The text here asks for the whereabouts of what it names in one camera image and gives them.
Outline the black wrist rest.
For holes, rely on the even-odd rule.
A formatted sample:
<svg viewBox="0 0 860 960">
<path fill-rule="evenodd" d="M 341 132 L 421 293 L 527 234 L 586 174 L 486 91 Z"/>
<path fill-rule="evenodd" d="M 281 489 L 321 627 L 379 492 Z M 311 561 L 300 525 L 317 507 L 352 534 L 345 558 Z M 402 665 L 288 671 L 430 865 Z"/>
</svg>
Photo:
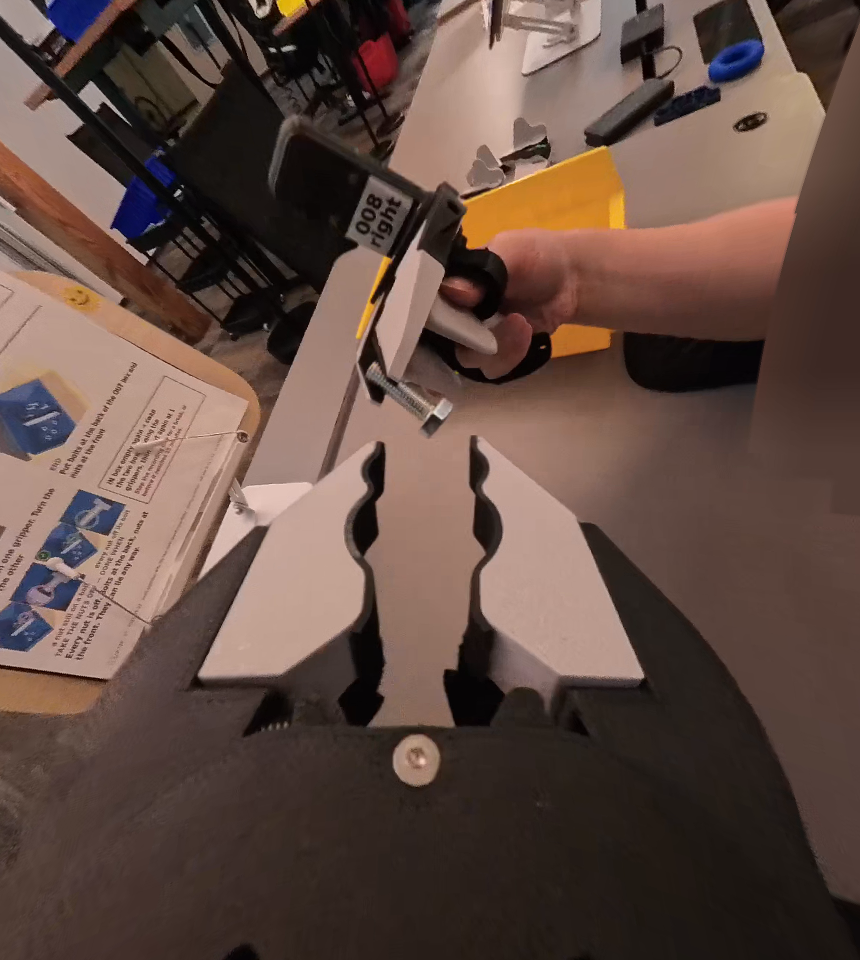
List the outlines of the black wrist rest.
<svg viewBox="0 0 860 960">
<path fill-rule="evenodd" d="M 667 394 L 756 384 L 765 344 L 641 333 L 625 333 L 622 343 L 629 379 L 642 389 Z"/>
</svg>

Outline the steel hex bolt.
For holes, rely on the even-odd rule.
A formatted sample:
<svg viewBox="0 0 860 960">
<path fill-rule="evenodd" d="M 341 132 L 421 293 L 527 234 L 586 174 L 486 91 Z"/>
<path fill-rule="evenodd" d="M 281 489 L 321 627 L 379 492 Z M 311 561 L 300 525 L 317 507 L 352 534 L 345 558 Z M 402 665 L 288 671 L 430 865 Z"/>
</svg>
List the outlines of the steel hex bolt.
<svg viewBox="0 0 860 960">
<path fill-rule="evenodd" d="M 437 433 L 453 411 L 453 404 L 446 397 L 390 378 L 378 362 L 364 368 L 363 378 L 365 390 L 374 403 L 396 404 L 419 423 L 419 432 L 424 437 Z"/>
</svg>

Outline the white metal stand base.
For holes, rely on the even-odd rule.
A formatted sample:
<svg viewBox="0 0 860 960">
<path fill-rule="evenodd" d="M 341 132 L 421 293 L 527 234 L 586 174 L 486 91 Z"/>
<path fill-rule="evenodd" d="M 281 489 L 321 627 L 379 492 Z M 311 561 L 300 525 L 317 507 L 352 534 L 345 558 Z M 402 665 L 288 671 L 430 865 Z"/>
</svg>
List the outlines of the white metal stand base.
<svg viewBox="0 0 860 960">
<path fill-rule="evenodd" d="M 307 482 L 241 486 L 233 481 L 228 490 L 229 505 L 197 578 L 202 580 L 247 534 L 257 527 L 269 526 L 313 486 Z"/>
</svg>

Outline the person's right hand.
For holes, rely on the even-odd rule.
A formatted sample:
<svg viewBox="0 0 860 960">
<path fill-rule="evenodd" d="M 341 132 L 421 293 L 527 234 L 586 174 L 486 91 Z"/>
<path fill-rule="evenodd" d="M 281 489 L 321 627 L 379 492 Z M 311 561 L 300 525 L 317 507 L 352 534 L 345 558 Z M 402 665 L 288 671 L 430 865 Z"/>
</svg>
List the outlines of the person's right hand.
<svg viewBox="0 0 860 960">
<path fill-rule="evenodd" d="M 582 275 L 580 231 L 527 229 L 503 232 L 490 250 L 507 268 L 508 283 L 493 329 L 495 354 L 467 346 L 456 348 L 459 365 L 487 380 L 520 366 L 540 333 L 553 334 L 579 321 Z"/>
</svg>

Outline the wooden top desk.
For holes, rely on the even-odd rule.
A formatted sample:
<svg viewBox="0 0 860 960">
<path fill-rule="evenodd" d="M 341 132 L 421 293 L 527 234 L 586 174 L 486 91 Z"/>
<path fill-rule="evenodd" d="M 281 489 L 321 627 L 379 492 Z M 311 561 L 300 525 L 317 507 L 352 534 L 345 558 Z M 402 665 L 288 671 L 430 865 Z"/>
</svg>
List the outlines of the wooden top desk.
<svg viewBox="0 0 860 960">
<path fill-rule="evenodd" d="M 108 2 L 82 33 L 51 65 L 52 72 L 79 92 L 105 70 L 120 53 L 122 31 L 129 25 L 136 1 Z"/>
</svg>

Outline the white tray stand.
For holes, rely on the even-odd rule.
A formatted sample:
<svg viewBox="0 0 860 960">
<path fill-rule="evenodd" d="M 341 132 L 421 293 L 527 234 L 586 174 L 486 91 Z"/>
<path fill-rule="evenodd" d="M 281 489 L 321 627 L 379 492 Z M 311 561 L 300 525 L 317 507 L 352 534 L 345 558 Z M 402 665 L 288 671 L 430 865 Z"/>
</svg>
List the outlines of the white tray stand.
<svg viewBox="0 0 860 960">
<path fill-rule="evenodd" d="M 600 1 L 480 1 L 487 45 L 507 32 L 527 35 L 520 75 L 529 78 L 586 48 L 601 35 Z"/>
</svg>

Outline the thick wooden post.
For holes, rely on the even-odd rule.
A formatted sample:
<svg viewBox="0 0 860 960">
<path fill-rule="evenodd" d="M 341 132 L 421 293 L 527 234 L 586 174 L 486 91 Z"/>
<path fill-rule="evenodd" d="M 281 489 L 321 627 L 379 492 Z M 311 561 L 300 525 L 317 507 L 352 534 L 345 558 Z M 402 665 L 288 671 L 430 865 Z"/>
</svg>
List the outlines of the thick wooden post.
<svg viewBox="0 0 860 960">
<path fill-rule="evenodd" d="M 31 227 L 187 344 L 196 345 L 208 334 L 208 315 L 128 253 L 1 140 L 0 197 Z"/>
</svg>

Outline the blue plastic bin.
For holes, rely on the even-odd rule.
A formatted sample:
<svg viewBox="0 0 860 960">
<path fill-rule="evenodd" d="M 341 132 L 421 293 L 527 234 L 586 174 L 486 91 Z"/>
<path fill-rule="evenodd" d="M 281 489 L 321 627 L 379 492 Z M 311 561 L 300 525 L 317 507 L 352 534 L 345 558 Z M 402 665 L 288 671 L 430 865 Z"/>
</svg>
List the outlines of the blue plastic bin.
<svg viewBox="0 0 860 960">
<path fill-rule="evenodd" d="M 78 43 L 111 4 L 111 1 L 49 1 L 45 13 L 65 40 Z"/>
<path fill-rule="evenodd" d="M 145 161 L 148 174 L 152 174 L 162 189 L 169 190 L 176 176 L 169 169 L 160 151 L 154 151 Z M 126 186 L 124 196 L 113 217 L 111 228 L 122 234 L 127 242 L 135 241 L 149 229 L 157 227 L 171 216 L 171 208 L 153 192 L 138 176 Z"/>
</svg>

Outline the black box device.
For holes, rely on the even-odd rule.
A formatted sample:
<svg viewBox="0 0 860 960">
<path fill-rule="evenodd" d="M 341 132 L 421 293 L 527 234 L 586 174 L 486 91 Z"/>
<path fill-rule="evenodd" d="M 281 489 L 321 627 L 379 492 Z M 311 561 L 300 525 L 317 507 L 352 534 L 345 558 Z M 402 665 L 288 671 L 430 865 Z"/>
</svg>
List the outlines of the black box device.
<svg viewBox="0 0 860 960">
<path fill-rule="evenodd" d="M 619 60 L 622 66 L 652 56 L 664 44 L 664 3 L 635 1 L 635 13 L 621 26 Z"/>
</svg>

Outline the yellow plastic bin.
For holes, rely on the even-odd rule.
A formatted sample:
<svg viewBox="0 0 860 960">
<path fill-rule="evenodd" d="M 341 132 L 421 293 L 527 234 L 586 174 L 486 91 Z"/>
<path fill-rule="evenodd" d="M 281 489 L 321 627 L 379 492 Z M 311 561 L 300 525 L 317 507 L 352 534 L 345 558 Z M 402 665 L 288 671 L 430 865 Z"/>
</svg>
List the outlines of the yellow plastic bin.
<svg viewBox="0 0 860 960">
<path fill-rule="evenodd" d="M 496 351 L 494 328 L 502 320 L 508 271 L 487 244 L 499 234 L 525 229 L 622 230 L 625 193 L 609 151 L 599 148 L 468 200 L 443 183 L 407 213 L 407 230 L 383 257 L 392 259 L 385 297 L 421 228 L 433 230 L 438 237 L 433 247 L 446 259 L 444 279 L 406 372 L 417 359 L 436 356 L 460 376 L 484 382 L 482 374 L 459 365 L 456 349 Z"/>
</svg>

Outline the blue toy brick plate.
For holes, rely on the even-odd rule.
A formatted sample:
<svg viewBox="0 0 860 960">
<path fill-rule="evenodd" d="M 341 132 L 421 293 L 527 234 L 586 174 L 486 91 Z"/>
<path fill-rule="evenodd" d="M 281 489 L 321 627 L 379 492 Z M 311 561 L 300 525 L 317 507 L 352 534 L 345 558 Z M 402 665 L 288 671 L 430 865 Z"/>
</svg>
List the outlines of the blue toy brick plate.
<svg viewBox="0 0 860 960">
<path fill-rule="evenodd" d="M 721 101 L 721 90 L 714 85 L 701 85 L 681 93 L 661 105 L 653 114 L 653 126 L 662 127 L 695 114 Z"/>
</svg>

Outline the black rectangular pad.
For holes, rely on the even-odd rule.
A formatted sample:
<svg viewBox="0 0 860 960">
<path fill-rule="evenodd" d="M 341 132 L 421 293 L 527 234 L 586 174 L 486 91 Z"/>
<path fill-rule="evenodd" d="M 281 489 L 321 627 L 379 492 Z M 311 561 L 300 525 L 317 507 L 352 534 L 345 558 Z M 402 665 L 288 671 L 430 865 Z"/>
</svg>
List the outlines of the black rectangular pad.
<svg viewBox="0 0 860 960">
<path fill-rule="evenodd" d="M 762 42 L 748 1 L 718 1 L 693 14 L 693 26 L 705 65 L 726 49 L 744 42 Z"/>
</svg>

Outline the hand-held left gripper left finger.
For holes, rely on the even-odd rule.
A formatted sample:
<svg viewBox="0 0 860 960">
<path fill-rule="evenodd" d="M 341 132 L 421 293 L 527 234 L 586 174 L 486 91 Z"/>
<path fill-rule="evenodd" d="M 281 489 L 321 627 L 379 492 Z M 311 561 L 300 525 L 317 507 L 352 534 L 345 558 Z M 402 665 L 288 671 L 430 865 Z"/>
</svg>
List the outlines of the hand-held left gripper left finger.
<svg viewBox="0 0 860 960">
<path fill-rule="evenodd" d="M 268 526 L 196 677 L 289 698 L 341 698 L 382 669 L 374 627 L 376 540 L 385 446 L 366 443 Z"/>
</svg>

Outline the black power bank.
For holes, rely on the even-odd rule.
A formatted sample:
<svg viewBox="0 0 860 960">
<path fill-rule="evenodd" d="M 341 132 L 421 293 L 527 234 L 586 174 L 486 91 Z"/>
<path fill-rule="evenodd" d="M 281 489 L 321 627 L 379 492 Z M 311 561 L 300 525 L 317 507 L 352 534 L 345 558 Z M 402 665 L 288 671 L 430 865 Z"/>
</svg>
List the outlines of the black power bank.
<svg viewBox="0 0 860 960">
<path fill-rule="evenodd" d="M 648 78 L 583 131 L 589 149 L 611 147 L 667 104 L 675 95 L 670 78 Z"/>
</svg>

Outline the black pole stand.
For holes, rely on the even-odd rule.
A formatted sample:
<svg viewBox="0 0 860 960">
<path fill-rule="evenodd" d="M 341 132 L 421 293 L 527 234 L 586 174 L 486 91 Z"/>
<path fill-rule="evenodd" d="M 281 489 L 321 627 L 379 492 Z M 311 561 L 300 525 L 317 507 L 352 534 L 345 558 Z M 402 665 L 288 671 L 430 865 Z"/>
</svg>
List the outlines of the black pole stand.
<svg viewBox="0 0 860 960">
<path fill-rule="evenodd" d="M 170 114 L 167 114 L 151 95 L 141 97 L 126 93 L 123 88 L 123 81 L 112 77 L 111 66 L 124 54 L 157 54 L 160 45 L 165 48 L 168 54 L 173 54 L 178 50 L 178 47 L 170 39 L 164 37 L 163 28 L 158 27 L 154 18 L 158 17 L 165 21 L 165 27 L 168 28 L 176 24 L 179 15 L 186 13 L 189 7 L 196 5 L 200 6 L 204 26 L 214 28 L 217 42 L 222 43 L 227 49 L 228 63 L 237 65 L 246 76 L 252 78 L 253 82 L 258 85 L 259 90 L 267 90 L 269 96 L 272 97 L 270 91 L 264 87 L 263 80 L 258 75 L 256 68 L 251 66 L 245 57 L 242 34 L 239 30 L 239 24 L 236 23 L 239 18 L 236 13 L 236 2 L 137 2 L 128 25 L 122 30 L 121 41 L 123 45 L 120 53 L 100 72 L 94 81 L 88 83 L 78 92 L 75 92 L 67 81 L 58 77 L 50 68 L 60 60 L 66 48 L 71 46 L 73 42 L 63 38 L 48 21 L 45 12 L 47 2 L 19 2 L 20 11 L 25 11 L 25 8 L 28 7 L 28 11 L 37 17 L 37 26 L 43 35 L 40 40 L 26 39 L 4 17 L 3 3 L 0 2 L 0 73 L 4 67 L 14 67 L 17 63 L 20 63 L 24 71 L 18 76 L 18 80 L 24 85 L 31 85 L 28 94 L 18 91 L 10 96 L 11 99 L 23 101 L 23 104 L 17 105 L 17 120 L 28 121 L 32 119 L 33 111 L 42 108 L 47 103 L 60 104 L 77 121 L 77 128 L 68 134 L 68 139 L 83 124 L 93 123 L 100 139 L 119 152 L 127 166 L 143 179 L 154 192 L 167 197 L 167 193 L 161 191 L 160 183 L 153 176 L 147 174 L 141 162 L 128 153 L 113 131 L 95 117 L 95 112 L 101 105 L 113 106 L 117 112 L 127 117 L 133 125 L 136 125 L 142 119 L 147 119 L 149 125 L 155 130 L 162 130 L 166 127 L 171 130 L 179 130 L 179 135 L 182 134 L 204 107 L 203 105 L 192 102 L 186 106 L 175 107 Z M 219 78 L 211 84 L 211 94 L 217 90 L 226 65 L 216 64 Z M 69 198 L 71 189 L 68 186 L 61 183 L 50 183 L 44 174 L 39 175 L 74 206 L 83 211 L 82 200 Z M 101 226 L 101 228 L 140 263 L 165 278 L 158 268 L 149 264 L 146 256 L 132 250 L 125 244 L 122 236 L 112 230 L 112 223 L 107 227 Z M 300 293 L 316 293 L 304 282 L 297 280 L 290 270 L 274 263 L 268 253 L 257 246 L 256 252 L 252 256 L 258 258 L 260 255 L 267 255 L 272 264 L 280 270 L 288 281 L 286 294 L 288 315 L 286 322 L 280 323 L 268 332 L 268 352 L 276 360 L 290 364 L 296 356 L 314 309 L 313 302 L 309 300 L 296 302 L 294 297 Z"/>
</svg>

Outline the printed instruction sheet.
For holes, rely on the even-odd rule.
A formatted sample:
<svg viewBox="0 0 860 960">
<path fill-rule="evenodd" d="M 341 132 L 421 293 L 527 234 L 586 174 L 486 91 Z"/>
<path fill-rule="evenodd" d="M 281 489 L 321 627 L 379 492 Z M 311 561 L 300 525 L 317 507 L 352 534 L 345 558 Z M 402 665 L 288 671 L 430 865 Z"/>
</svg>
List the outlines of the printed instruction sheet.
<svg viewBox="0 0 860 960">
<path fill-rule="evenodd" d="M 0 667 L 112 677 L 247 403 L 0 271 Z"/>
</svg>

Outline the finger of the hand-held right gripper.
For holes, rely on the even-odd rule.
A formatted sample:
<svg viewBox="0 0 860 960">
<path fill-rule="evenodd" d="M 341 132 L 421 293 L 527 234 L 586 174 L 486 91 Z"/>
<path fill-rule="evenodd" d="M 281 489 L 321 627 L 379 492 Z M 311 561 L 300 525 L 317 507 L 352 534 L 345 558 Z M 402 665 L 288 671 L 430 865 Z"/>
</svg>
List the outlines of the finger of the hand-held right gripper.
<svg viewBox="0 0 860 960">
<path fill-rule="evenodd" d="M 376 319 L 376 348 L 387 378 L 403 378 L 446 274 L 439 237 L 424 226 L 406 249 Z"/>
<path fill-rule="evenodd" d="M 357 373 L 361 386 L 369 400 L 381 404 L 387 400 L 404 405 L 400 385 L 389 378 L 383 367 L 383 357 L 376 341 L 374 327 L 380 318 L 385 298 L 384 281 L 393 266 L 393 259 L 384 258 L 376 272 L 370 293 L 367 295 L 357 328 Z"/>
</svg>

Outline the red bag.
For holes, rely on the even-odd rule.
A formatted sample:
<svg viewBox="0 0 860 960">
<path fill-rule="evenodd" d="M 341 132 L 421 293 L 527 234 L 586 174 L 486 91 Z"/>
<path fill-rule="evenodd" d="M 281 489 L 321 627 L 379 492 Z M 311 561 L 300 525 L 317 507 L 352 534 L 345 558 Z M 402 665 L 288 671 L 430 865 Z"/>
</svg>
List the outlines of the red bag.
<svg viewBox="0 0 860 960">
<path fill-rule="evenodd" d="M 366 94 L 388 90 L 399 75 L 398 53 L 388 31 L 362 41 L 352 54 L 351 62 Z"/>
</svg>

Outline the person's right forearm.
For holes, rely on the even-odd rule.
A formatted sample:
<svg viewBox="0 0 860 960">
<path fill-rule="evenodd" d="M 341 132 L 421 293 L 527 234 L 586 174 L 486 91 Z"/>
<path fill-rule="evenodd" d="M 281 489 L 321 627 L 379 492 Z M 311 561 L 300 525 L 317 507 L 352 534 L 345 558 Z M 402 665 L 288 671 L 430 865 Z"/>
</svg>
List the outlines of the person's right forearm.
<svg viewBox="0 0 860 960">
<path fill-rule="evenodd" d="M 766 338 L 798 198 L 567 236 L 565 322 L 715 342 Z"/>
</svg>

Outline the instruction sheet on board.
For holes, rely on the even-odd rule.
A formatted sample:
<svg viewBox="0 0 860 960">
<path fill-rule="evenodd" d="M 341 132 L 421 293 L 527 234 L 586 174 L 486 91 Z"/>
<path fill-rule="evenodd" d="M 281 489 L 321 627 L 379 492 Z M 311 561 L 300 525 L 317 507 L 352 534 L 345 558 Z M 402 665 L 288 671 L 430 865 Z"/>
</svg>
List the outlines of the instruction sheet on board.
<svg viewBox="0 0 860 960">
<path fill-rule="evenodd" d="M 242 399 L 245 411 L 242 429 L 256 438 L 260 406 L 255 390 L 242 376 L 182 342 L 147 320 L 106 298 L 87 292 L 93 303 L 90 319 L 111 334 L 166 362 L 177 370 L 211 387 Z M 193 586 L 202 571 L 206 549 L 211 546 L 218 523 L 227 510 L 232 482 L 255 444 L 234 441 L 229 458 L 210 484 L 199 508 L 187 544 L 179 557 L 175 573 L 163 594 L 160 613 L 167 613 Z M 103 680 L 9 670 L 0 667 L 0 712 L 12 714 L 66 715 L 91 708 L 105 685 Z"/>
</svg>

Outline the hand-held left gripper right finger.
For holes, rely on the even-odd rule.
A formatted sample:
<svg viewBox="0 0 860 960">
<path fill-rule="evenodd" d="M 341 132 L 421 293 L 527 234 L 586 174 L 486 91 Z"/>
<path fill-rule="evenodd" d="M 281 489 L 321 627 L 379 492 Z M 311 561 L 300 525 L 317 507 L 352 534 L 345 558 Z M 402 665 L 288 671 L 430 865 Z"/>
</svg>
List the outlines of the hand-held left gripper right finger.
<svg viewBox="0 0 860 960">
<path fill-rule="evenodd" d="M 468 624 L 484 677 L 542 700 L 640 687 L 640 660 L 576 515 L 484 438 L 470 439 L 469 455 L 484 556 Z"/>
</svg>

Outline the black mesh chair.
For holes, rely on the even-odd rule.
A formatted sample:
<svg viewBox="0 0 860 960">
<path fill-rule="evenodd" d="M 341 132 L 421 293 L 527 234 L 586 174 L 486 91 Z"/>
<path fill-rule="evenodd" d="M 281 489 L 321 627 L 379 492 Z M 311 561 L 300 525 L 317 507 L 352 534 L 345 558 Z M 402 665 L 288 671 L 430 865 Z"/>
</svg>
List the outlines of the black mesh chair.
<svg viewBox="0 0 860 960">
<path fill-rule="evenodd" d="M 322 294 L 350 244 L 272 195 L 269 172 L 283 122 L 269 92 L 229 62 L 216 91 L 168 150 L 168 165 L 221 225 Z"/>
</svg>

